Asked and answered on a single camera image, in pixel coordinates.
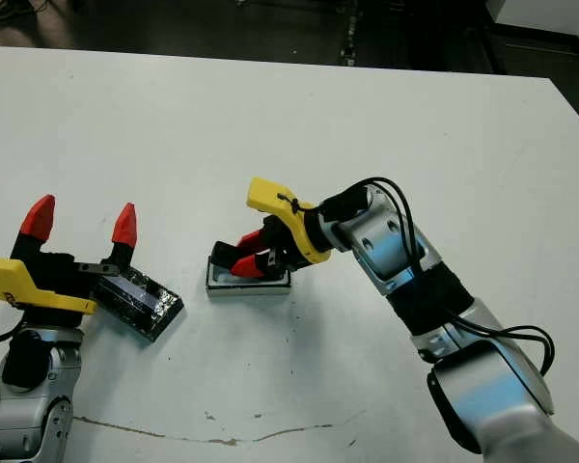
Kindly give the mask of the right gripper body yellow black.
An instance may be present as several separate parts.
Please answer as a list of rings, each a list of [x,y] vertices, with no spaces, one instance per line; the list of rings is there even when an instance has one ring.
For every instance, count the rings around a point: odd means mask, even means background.
[[[246,205],[265,214],[260,229],[273,233],[273,247],[246,250],[246,256],[269,254],[272,271],[295,271],[330,259],[332,245],[323,236],[319,209],[301,201],[287,186],[253,177]]]

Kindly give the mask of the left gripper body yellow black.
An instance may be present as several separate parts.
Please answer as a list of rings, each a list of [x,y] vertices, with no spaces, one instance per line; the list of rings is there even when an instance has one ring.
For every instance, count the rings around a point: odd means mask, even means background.
[[[0,300],[22,311],[25,326],[75,329],[97,308],[94,287],[130,265],[129,250],[114,250],[99,263],[78,262],[66,253],[0,258]]]

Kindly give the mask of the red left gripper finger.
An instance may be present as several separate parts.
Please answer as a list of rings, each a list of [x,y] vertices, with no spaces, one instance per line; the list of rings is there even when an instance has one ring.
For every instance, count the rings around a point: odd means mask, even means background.
[[[27,260],[41,252],[53,227],[55,197],[44,195],[35,202],[24,218],[11,252],[12,259]]]
[[[137,242],[137,216],[133,203],[127,203],[122,209],[116,220],[111,242],[111,253],[101,263],[128,269]]]

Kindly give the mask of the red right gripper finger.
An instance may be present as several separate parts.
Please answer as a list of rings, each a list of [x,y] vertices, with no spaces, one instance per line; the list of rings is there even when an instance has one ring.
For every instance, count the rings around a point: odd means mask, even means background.
[[[252,254],[239,258],[231,267],[231,274],[243,279],[270,280],[274,272],[268,265],[269,254]]]
[[[273,233],[265,229],[247,233],[238,241],[238,247],[243,250],[267,250],[272,248],[273,244]]]

